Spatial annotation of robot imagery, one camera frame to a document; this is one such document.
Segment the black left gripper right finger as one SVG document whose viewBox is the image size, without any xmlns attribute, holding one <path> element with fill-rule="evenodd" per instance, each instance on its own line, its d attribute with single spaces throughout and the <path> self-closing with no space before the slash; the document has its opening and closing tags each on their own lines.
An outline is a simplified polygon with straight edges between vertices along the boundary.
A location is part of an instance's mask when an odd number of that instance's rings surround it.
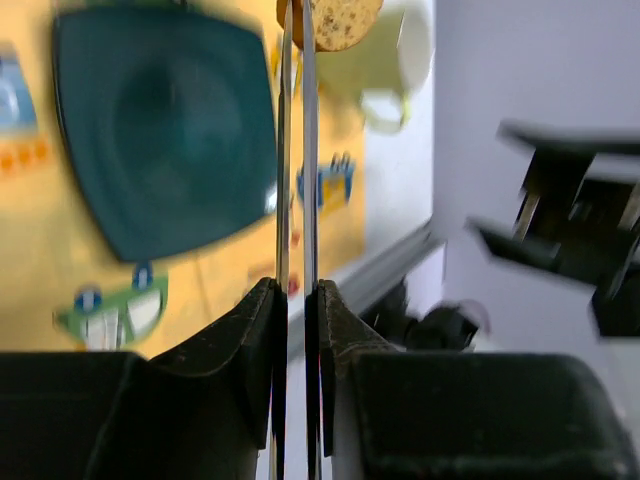
<svg viewBox="0 0 640 480">
<path fill-rule="evenodd" d="M 309 475 L 635 479 L 628 430 L 564 354 L 400 351 L 320 281 L 305 306 Z"/>
</svg>

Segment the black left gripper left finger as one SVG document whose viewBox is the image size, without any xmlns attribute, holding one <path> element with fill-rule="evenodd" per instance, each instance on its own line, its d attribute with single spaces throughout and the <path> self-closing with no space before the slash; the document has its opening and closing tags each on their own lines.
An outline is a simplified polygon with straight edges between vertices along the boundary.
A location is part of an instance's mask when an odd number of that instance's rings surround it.
<svg viewBox="0 0 640 480">
<path fill-rule="evenodd" d="M 5 479 L 251 479 L 284 470 L 286 296 L 260 280 L 227 314 L 153 359 L 1 357 Z"/>
</svg>

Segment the silver metal tongs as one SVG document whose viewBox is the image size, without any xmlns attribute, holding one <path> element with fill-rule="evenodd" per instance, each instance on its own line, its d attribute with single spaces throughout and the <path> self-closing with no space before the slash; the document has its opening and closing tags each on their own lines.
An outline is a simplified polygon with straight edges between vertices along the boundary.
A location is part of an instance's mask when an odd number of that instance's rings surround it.
<svg viewBox="0 0 640 480">
<path fill-rule="evenodd" d="M 283 34 L 280 48 L 278 97 L 278 179 L 276 205 L 276 300 L 278 318 L 274 327 L 275 353 L 272 372 L 272 441 L 270 477 L 285 477 L 286 400 L 288 362 L 288 290 L 290 280 L 290 247 L 294 232 L 300 229 L 296 220 L 298 180 L 291 168 L 292 105 L 299 89 L 301 64 L 294 58 L 296 8 L 292 1 L 284 7 Z"/>
</svg>

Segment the seeded bread slice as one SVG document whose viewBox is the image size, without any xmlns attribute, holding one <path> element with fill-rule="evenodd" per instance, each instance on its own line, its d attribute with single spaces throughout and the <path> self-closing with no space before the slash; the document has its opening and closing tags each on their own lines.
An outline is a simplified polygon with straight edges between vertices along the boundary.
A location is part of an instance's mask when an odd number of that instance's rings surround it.
<svg viewBox="0 0 640 480">
<path fill-rule="evenodd" d="M 278 0 L 276 15 L 284 29 L 289 1 Z M 371 30 L 383 5 L 382 0 L 312 0 L 312 20 L 317 52 L 335 52 L 359 43 Z M 293 42 L 300 50 L 303 39 L 303 1 L 292 3 Z"/>
</svg>

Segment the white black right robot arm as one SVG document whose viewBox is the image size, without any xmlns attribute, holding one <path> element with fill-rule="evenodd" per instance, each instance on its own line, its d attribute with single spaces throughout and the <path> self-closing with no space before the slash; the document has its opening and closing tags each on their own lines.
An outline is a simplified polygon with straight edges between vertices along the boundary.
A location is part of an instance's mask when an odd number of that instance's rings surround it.
<svg viewBox="0 0 640 480">
<path fill-rule="evenodd" d="M 472 193 L 488 191 L 500 178 L 476 163 L 468 174 L 437 168 L 438 226 L 451 232 L 454 221 L 463 220 L 491 258 L 592 286 L 599 336 L 638 338 L 639 181 L 588 172 L 599 155 L 637 163 L 638 134 L 504 120 L 497 135 L 532 151 L 513 224 L 471 216 Z"/>
</svg>

